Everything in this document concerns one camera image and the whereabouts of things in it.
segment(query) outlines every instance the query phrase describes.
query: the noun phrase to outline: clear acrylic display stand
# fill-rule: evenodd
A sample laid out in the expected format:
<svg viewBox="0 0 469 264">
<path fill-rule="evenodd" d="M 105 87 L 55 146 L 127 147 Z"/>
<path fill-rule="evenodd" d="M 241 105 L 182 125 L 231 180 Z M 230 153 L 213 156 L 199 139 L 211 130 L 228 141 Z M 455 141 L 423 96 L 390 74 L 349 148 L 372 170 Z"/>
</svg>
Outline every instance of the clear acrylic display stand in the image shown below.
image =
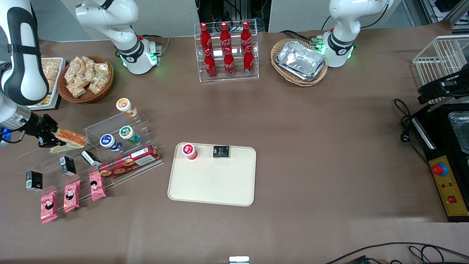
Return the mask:
<svg viewBox="0 0 469 264">
<path fill-rule="evenodd" d="M 91 187 L 88 174 L 97 171 L 98 169 L 89 165 L 81 156 L 81 152 L 84 150 L 92 152 L 102 163 L 105 163 L 133 150 L 152 144 L 148 129 L 145 126 L 148 119 L 139 110 L 137 111 L 138 115 L 134 118 L 129 118 L 124 113 L 120 113 L 83 130 L 77 131 L 77 133 L 88 137 L 89 142 L 84 148 L 56 154 L 49 154 L 48 148 L 38 148 L 19 156 L 18 159 L 21 164 L 32 164 L 30 168 L 25 171 L 21 171 L 20 174 L 26 179 L 26 173 L 28 171 L 41 172 L 43 174 L 43 191 L 39 191 L 39 193 L 45 195 L 53 190 L 54 187 L 57 188 L 57 201 L 59 201 L 59 204 L 61 205 L 63 205 L 61 201 L 63 201 L 65 185 L 71 184 L 77 180 L 81 180 L 80 202 L 91 198 Z M 140 136 L 140 141 L 137 144 L 131 144 L 120 137 L 119 130 L 125 125 L 131 126 L 135 133 Z M 122 150 L 119 152 L 112 152 L 111 150 L 102 147 L 99 140 L 104 134 L 111 134 L 116 138 L 116 140 L 121 142 Z M 77 175 L 71 177 L 62 174 L 59 159 L 63 156 L 70 157 L 74 160 Z M 161 165 L 162 163 L 162 159 L 159 159 L 120 177 L 112 179 L 103 178 L 106 190 Z"/>
<path fill-rule="evenodd" d="M 251 31 L 252 54 L 254 55 L 254 74 L 251 76 L 244 75 L 244 54 L 241 52 L 241 32 L 243 21 L 245 20 L 227 22 L 228 30 L 231 35 L 231 51 L 234 57 L 235 75 L 232 78 L 228 78 L 225 74 L 225 64 L 223 62 L 223 53 L 221 51 L 220 44 L 221 22 L 207 23 L 207 30 L 212 37 L 213 58 L 215 59 L 215 67 L 217 69 L 217 77 L 215 79 L 209 79 L 207 71 L 205 70 L 205 54 L 202 49 L 202 44 L 200 43 L 200 24 L 195 24 L 194 39 L 196 43 L 197 66 L 200 82 L 259 78 L 259 41 L 257 37 L 257 22 L 255 19 L 248 20 Z"/>
</svg>

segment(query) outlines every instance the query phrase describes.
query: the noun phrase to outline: red bottle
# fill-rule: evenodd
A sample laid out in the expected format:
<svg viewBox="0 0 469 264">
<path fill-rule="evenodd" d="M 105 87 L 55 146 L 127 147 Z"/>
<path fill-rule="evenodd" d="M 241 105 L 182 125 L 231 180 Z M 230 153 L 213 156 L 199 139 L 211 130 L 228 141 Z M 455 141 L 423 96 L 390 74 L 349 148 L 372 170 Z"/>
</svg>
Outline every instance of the red bottle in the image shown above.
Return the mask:
<svg viewBox="0 0 469 264">
<path fill-rule="evenodd" d="M 202 49 L 204 50 L 209 50 L 210 53 L 212 53 L 212 37 L 210 36 L 210 33 L 207 31 L 207 24 L 205 22 L 200 23 L 200 42 L 202 43 Z"/>
<path fill-rule="evenodd" d="M 235 76 L 235 59 L 233 55 L 231 55 L 231 47 L 225 48 L 223 51 L 225 53 L 225 58 L 223 58 L 225 62 L 225 73 L 228 78 L 233 78 Z"/>
<path fill-rule="evenodd" d="M 209 49 L 204 50 L 205 53 L 205 69 L 209 79 L 215 79 L 217 77 L 217 69 L 215 68 L 215 60 L 212 57 L 212 53 Z"/>
<path fill-rule="evenodd" d="M 244 54 L 244 74 L 251 76 L 254 74 L 254 55 L 252 54 L 252 46 L 246 46 L 246 53 Z"/>
<path fill-rule="evenodd" d="M 220 41 L 221 41 L 221 50 L 223 54 L 226 55 L 226 51 L 230 50 L 231 54 L 231 36 L 228 32 L 228 24 L 226 22 L 221 23 L 221 34 L 220 34 Z"/>
<path fill-rule="evenodd" d="M 246 52 L 247 46 L 251 46 L 251 31 L 249 31 L 249 21 L 244 21 L 241 32 L 241 52 Z"/>
</svg>

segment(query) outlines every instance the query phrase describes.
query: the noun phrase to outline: control panel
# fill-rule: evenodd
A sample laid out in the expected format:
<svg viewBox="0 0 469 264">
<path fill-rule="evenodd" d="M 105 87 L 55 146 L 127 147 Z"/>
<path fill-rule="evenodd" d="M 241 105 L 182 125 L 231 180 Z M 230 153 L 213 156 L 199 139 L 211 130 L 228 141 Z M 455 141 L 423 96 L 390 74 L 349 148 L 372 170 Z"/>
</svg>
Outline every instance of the control panel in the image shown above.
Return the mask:
<svg viewBox="0 0 469 264">
<path fill-rule="evenodd" d="M 443 206 L 448 216 L 467 216 L 468 210 L 462 199 L 454 175 L 449 167 L 446 156 L 441 156 L 428 162 Z"/>
</svg>

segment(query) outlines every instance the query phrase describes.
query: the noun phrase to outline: brown table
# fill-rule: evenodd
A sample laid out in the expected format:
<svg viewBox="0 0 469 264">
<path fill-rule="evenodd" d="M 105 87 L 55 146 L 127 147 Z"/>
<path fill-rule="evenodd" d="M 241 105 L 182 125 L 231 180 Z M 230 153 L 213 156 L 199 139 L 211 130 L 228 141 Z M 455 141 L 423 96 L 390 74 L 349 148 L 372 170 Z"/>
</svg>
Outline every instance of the brown table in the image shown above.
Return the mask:
<svg viewBox="0 0 469 264">
<path fill-rule="evenodd" d="M 100 55 L 115 67 L 105 98 L 91 105 L 63 101 L 49 112 L 60 126 L 87 127 L 114 115 L 116 100 L 129 97 L 149 118 L 165 164 L 43 225 L 40 197 L 24 190 L 23 165 L 15 159 L 36 140 L 0 149 L 0 260 L 222 264 L 247 255 L 254 264 L 320 264 L 388 241 L 469 253 L 469 224 L 446 223 L 428 168 L 399 141 L 401 115 L 392 107 L 398 97 L 412 111 L 420 108 L 411 59 L 447 34 L 448 23 L 363 30 L 347 64 L 309 88 L 286 82 L 270 65 L 270 49 L 283 34 L 260 35 L 259 80 L 208 84 L 198 81 L 190 37 L 171 39 L 161 66 L 141 76 L 114 57 L 110 41 L 44 42 L 45 56 Z M 183 141 L 255 148 L 254 203 L 169 200 L 174 148 Z M 404 246 L 365 254 L 411 261 Z"/>
</svg>

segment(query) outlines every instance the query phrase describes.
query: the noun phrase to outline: black machine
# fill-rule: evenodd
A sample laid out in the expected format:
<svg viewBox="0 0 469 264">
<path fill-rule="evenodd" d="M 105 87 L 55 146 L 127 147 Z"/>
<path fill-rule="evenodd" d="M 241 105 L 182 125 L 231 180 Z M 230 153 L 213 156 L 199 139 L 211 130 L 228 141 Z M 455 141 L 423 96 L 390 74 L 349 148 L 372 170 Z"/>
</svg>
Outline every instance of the black machine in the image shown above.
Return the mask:
<svg viewBox="0 0 469 264">
<path fill-rule="evenodd" d="M 421 104 L 469 95 L 469 65 L 419 89 Z M 469 103 L 427 105 L 409 118 L 449 222 L 469 222 Z"/>
</svg>

